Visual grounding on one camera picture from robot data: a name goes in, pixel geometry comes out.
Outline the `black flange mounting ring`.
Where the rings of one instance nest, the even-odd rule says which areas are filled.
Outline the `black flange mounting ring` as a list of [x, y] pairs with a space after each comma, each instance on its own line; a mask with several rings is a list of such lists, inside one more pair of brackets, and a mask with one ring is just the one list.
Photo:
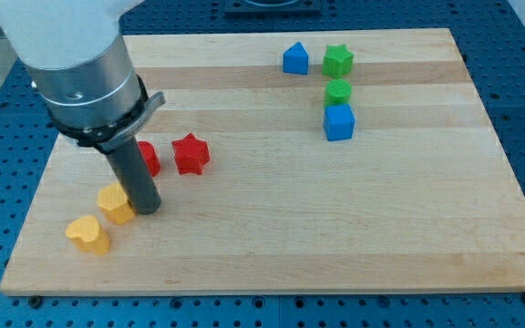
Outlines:
[[133, 138], [157, 108], [163, 92], [149, 96], [137, 75], [32, 75], [52, 124], [81, 147], [102, 153]]

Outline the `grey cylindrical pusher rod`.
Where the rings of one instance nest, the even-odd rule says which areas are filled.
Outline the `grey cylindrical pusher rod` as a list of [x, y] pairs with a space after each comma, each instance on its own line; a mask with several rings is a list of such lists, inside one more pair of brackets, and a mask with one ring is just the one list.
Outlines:
[[149, 173], [138, 142], [131, 138], [107, 154], [110, 167], [138, 214], [149, 215], [161, 205], [158, 189]]

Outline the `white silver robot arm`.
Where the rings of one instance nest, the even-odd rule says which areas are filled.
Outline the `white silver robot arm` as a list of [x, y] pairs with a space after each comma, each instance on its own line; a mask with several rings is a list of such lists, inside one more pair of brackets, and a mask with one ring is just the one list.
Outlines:
[[119, 19], [138, 0], [0, 0], [0, 27], [26, 66], [53, 125], [104, 154], [134, 211], [161, 197], [137, 134], [165, 103], [137, 74]]

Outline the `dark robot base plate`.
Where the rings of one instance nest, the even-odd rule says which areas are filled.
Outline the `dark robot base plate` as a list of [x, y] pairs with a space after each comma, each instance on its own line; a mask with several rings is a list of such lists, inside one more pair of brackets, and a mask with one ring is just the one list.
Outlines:
[[317, 14], [322, 0], [223, 0], [225, 15]]

